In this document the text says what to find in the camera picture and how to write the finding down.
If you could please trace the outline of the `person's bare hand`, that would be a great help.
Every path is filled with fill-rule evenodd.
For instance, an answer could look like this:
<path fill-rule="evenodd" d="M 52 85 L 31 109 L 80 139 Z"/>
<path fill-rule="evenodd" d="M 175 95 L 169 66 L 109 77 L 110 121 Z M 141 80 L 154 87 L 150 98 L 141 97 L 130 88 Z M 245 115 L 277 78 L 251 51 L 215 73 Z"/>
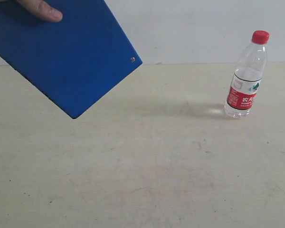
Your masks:
<path fill-rule="evenodd" d="M 44 0 L 17 0 L 17 3 L 43 21 L 60 22 L 62 12 L 48 5 Z"/>

